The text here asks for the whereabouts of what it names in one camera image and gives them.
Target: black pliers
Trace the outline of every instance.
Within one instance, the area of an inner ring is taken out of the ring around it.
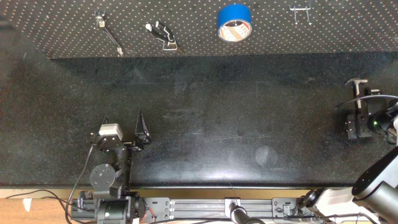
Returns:
[[[165,35],[158,33],[154,29],[155,27],[164,32]],[[178,50],[181,54],[185,54],[175,41],[172,31],[161,22],[157,21],[155,25],[146,24],[145,28],[153,37],[163,42],[163,50]]]

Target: tool handle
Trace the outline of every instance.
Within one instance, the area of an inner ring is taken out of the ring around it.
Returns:
[[[152,27],[152,25],[146,24],[146,25],[145,25],[145,28],[146,28],[146,29],[150,32],[150,34],[151,34],[153,37],[155,37],[156,39],[158,39],[158,40],[160,40],[160,41],[163,41],[163,42],[168,42],[168,41],[169,41],[164,35],[162,35],[162,34],[156,32],[156,31],[154,30],[154,28]]]
[[[174,36],[173,36],[172,31],[167,26],[165,26],[163,23],[161,23],[159,21],[156,21],[155,27],[160,29],[160,30],[162,30],[162,31],[164,31],[167,34],[167,37],[169,38],[169,41],[173,41],[174,40]]]

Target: hammer head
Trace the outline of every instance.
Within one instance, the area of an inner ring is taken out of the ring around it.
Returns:
[[[356,77],[356,78],[352,78],[352,79],[348,80],[346,82],[346,85],[349,84],[350,82],[352,82],[354,85],[357,85],[357,84],[360,84],[360,83],[367,83],[368,80]]]

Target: speckled black surface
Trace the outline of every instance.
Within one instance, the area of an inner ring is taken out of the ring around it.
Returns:
[[[128,137],[139,110],[153,144],[133,187],[346,186],[391,149],[349,141],[333,108],[355,76],[398,94],[396,53],[48,60],[0,38],[1,187],[71,187],[103,116]]]

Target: hammer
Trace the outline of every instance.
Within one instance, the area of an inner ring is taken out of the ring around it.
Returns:
[[[359,84],[360,84],[360,83],[367,83],[368,80],[360,79],[360,78],[352,78],[352,79],[350,79],[350,80],[348,80],[348,81],[346,82],[346,85],[349,84],[350,82],[353,82],[354,90],[355,90],[355,97],[357,97],[357,96],[359,95],[359,91],[360,91],[360,89],[359,89]],[[356,104],[358,105],[358,109],[361,109],[361,108],[362,108],[362,106],[361,106],[361,100],[357,100],[357,101],[356,101]]]

